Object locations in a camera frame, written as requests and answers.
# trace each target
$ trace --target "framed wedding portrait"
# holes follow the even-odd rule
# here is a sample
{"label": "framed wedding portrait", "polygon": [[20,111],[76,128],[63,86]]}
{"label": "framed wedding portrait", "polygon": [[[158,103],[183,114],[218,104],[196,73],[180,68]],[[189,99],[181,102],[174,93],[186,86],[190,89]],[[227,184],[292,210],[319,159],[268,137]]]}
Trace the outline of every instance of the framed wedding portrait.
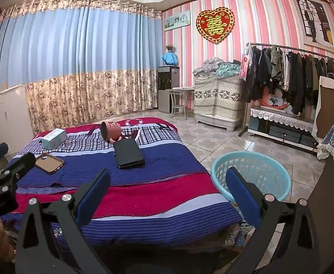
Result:
{"label": "framed wedding portrait", "polygon": [[304,44],[334,53],[334,23],[329,14],[330,5],[321,0],[294,0]]}

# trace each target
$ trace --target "black case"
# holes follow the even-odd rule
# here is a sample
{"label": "black case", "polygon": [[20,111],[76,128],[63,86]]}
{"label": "black case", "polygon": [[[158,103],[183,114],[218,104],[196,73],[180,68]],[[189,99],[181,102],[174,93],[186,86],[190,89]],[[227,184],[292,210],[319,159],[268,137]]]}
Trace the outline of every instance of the black case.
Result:
{"label": "black case", "polygon": [[116,163],[120,169],[144,164],[144,156],[133,138],[122,138],[114,142]]}

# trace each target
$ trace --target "curtain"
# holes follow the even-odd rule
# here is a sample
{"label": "curtain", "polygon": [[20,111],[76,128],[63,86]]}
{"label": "curtain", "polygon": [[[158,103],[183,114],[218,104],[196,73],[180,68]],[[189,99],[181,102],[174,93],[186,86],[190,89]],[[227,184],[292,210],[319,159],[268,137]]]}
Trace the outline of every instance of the curtain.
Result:
{"label": "curtain", "polygon": [[34,132],[157,107],[161,13],[111,0],[3,11],[0,88],[27,84]]}

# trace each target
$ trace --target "white wedding dress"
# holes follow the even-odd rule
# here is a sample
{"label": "white wedding dress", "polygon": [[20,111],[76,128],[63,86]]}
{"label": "white wedding dress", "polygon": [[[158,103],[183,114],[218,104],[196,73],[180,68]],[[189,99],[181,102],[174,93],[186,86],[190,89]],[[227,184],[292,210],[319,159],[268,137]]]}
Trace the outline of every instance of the white wedding dress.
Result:
{"label": "white wedding dress", "polygon": [[316,38],[315,40],[322,45],[328,46],[328,47],[333,47],[333,45],[329,42],[327,42],[323,36],[323,31],[322,31],[322,24],[321,21],[319,20],[318,14],[317,13],[312,13],[313,15],[313,20],[314,20],[314,27],[316,29]]}

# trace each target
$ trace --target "laundry basket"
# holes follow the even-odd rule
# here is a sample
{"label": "laundry basket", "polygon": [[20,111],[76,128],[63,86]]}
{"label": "laundry basket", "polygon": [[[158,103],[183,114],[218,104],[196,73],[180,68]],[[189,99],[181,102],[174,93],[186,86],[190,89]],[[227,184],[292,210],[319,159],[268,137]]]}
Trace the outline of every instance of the laundry basket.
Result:
{"label": "laundry basket", "polygon": [[[290,192],[290,176],[285,168],[274,159],[245,150],[223,154],[213,163],[211,178],[219,192],[239,212],[234,197],[225,182],[225,174],[230,167],[235,167],[247,182],[254,183],[263,194],[272,194],[278,201],[283,201]],[[247,234],[252,226],[243,219],[241,229],[243,234]]]}

